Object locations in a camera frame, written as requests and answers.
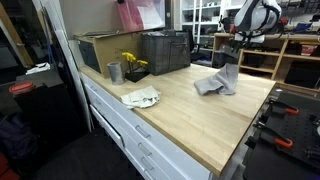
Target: gray cloth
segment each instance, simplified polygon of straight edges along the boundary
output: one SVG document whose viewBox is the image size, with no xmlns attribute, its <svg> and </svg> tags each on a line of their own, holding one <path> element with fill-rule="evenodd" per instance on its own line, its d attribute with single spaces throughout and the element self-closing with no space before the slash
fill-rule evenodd
<svg viewBox="0 0 320 180">
<path fill-rule="evenodd" d="M 217 74 L 196 81 L 194 85 L 200 95 L 205 95 L 211 91 L 231 95 L 235 93 L 237 80 L 238 65 L 227 63 Z"/>
</svg>

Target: metal cup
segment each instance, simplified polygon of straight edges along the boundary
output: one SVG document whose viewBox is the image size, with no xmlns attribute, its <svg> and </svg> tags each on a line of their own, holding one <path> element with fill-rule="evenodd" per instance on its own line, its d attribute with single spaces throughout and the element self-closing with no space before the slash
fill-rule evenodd
<svg viewBox="0 0 320 180">
<path fill-rule="evenodd" d="M 121 62 L 111 62 L 107 64 L 113 85 L 120 85 L 124 83 L 124 76 Z"/>
</svg>

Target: crumpled towel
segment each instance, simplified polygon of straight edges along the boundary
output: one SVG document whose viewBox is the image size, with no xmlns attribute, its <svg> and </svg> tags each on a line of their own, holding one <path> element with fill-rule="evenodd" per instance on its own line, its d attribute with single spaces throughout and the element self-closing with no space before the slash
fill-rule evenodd
<svg viewBox="0 0 320 180">
<path fill-rule="evenodd" d="M 160 92 L 149 86 L 121 96 L 121 101 L 128 109 L 134 107 L 147 108 L 160 102 Z"/>
<path fill-rule="evenodd" d="M 194 85 L 200 95 L 205 95 L 211 91 L 215 91 L 219 94 L 231 95 L 235 93 L 237 81 L 238 65 L 227 63 L 217 74 L 196 81 Z"/>
</svg>

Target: cabinet drawer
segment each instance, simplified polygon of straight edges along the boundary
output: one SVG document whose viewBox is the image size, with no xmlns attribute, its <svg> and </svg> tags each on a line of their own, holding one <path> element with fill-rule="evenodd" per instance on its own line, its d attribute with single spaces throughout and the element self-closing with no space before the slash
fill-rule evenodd
<svg viewBox="0 0 320 180">
<path fill-rule="evenodd" d="M 110 107 L 113 107 L 112 96 L 86 75 L 82 74 L 82 76 L 85 84 L 87 85 L 86 88 L 98 94 Z"/>
<path fill-rule="evenodd" d="M 185 177 L 186 175 L 181 174 L 181 172 L 177 170 L 178 167 L 176 167 L 173 162 L 170 162 L 170 160 L 166 159 L 165 155 L 163 155 L 157 149 L 157 147 L 147 142 L 144 138 L 140 136 L 139 133 L 145 134 L 147 136 L 151 135 L 147 134 L 146 132 L 143 132 L 143 129 L 140 129 L 139 126 L 136 126 L 134 128 L 133 126 L 128 124 L 126 120 L 122 119 L 120 115 L 118 117 L 118 122 L 121 128 L 124 129 L 123 131 L 129 134 L 129 136 L 135 141 L 138 150 L 146 157 L 147 160 L 155 162 L 165 172 L 166 175 L 168 175 L 171 178 L 174 178 L 175 180 L 188 179 Z M 171 148 L 167 147 L 166 142 L 162 142 L 162 145 L 166 146 L 165 148 Z"/>
<path fill-rule="evenodd" d="M 97 118 L 101 127 L 106 130 L 106 132 L 110 135 L 114 142 L 122 149 L 123 141 L 118 132 L 115 129 L 113 129 L 113 127 L 99 114 L 99 112 L 92 105 L 90 105 L 90 108 L 92 114 Z"/>
<path fill-rule="evenodd" d="M 133 159 L 133 161 L 135 161 L 133 164 L 136 165 L 135 167 L 145 179 L 169 179 L 166 174 L 157 166 L 156 163 L 147 159 L 147 157 L 141 153 L 138 148 L 138 144 L 135 143 L 135 141 L 129 136 L 125 141 L 125 151 L 127 151 L 127 154 L 132 156 L 129 159 Z"/>
<path fill-rule="evenodd" d="M 89 100 L 97 111 L 105 117 L 114 128 L 117 128 L 117 116 L 113 108 L 111 108 L 98 94 L 93 92 L 88 85 L 85 85 Z"/>
<path fill-rule="evenodd" d="M 115 105 L 114 108 L 118 116 L 117 120 L 119 125 L 123 127 L 125 131 L 130 132 L 129 135 L 133 139 L 143 139 L 148 143 L 146 146 L 150 146 L 158 151 L 160 156 L 165 159 L 160 161 L 167 162 L 164 163 L 167 165 L 161 166 L 161 168 L 163 168 L 170 178 L 173 177 L 176 179 L 176 177 L 178 177 L 181 179 L 205 180 L 210 178 L 210 171 L 208 169 L 160 134 L 134 112 L 128 110 L 120 101 L 114 99 L 113 104 Z"/>
</svg>

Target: butcher block countertop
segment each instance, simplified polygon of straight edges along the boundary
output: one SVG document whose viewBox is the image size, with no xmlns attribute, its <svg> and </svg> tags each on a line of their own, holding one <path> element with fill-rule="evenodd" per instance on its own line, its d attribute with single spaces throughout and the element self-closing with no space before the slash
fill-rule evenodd
<svg viewBox="0 0 320 180">
<path fill-rule="evenodd" d="M 112 85 L 111 79 L 88 67 L 80 69 L 120 101 L 122 95 L 152 85 L 160 103 L 133 111 L 187 154 L 220 176 L 275 82 L 239 74 L 236 94 L 198 94 L 194 82 L 219 70 L 191 65 L 160 76 L 148 75 L 137 83 Z"/>
</svg>

